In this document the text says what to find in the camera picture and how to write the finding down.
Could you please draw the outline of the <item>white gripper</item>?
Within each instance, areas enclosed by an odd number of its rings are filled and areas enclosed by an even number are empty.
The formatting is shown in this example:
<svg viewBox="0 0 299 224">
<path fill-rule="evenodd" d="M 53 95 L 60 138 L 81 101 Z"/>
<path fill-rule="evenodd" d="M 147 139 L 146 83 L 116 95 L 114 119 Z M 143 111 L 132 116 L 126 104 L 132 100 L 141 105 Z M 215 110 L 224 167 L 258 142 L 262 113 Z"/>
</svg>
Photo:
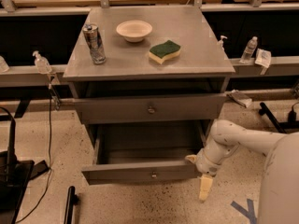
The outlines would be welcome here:
<svg viewBox="0 0 299 224">
<path fill-rule="evenodd" d="M 197 155 L 187 155 L 186 161 L 195 164 L 199 173 L 203 174 L 200 177 L 199 187 L 199 200 L 203 203 L 211 190 L 213 184 L 213 177 L 217 174 L 221 166 L 217 163 L 210 161 L 205 154 L 205 151 L 201 149 Z"/>
</svg>

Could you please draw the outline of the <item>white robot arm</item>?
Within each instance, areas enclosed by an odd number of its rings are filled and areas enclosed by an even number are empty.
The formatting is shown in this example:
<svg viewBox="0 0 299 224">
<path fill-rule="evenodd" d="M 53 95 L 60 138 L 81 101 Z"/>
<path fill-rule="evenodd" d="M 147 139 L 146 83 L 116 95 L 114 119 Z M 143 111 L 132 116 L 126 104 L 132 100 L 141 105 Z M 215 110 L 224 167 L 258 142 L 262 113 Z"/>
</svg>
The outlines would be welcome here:
<svg viewBox="0 0 299 224">
<path fill-rule="evenodd" d="M 256 224 L 299 224 L 299 133 L 249 130 L 216 120 L 204 148 L 185 157 L 200 174 L 199 200 L 206 200 L 213 177 L 239 147 L 266 156 Z"/>
</svg>

